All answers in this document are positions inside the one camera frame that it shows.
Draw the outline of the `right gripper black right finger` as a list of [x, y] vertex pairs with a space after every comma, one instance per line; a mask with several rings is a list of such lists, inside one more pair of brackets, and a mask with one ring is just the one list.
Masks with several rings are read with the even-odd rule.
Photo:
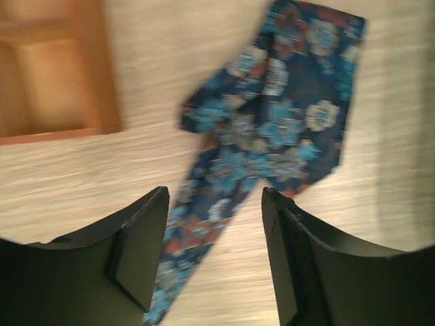
[[262, 192], [262, 221], [281, 325], [434, 324], [434, 247], [363, 240]]

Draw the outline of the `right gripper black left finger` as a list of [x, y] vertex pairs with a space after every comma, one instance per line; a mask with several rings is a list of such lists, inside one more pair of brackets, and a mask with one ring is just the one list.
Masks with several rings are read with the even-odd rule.
[[157, 187], [48, 243], [1, 240], [1, 324], [140, 325], [150, 309], [169, 210]]

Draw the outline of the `navy floral tie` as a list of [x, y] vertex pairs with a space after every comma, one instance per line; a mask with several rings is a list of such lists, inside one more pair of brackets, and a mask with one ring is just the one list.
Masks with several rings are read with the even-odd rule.
[[170, 310], [256, 183], [292, 197], [339, 164], [366, 20], [274, 1], [253, 41], [181, 106], [204, 136], [169, 211], [150, 311]]

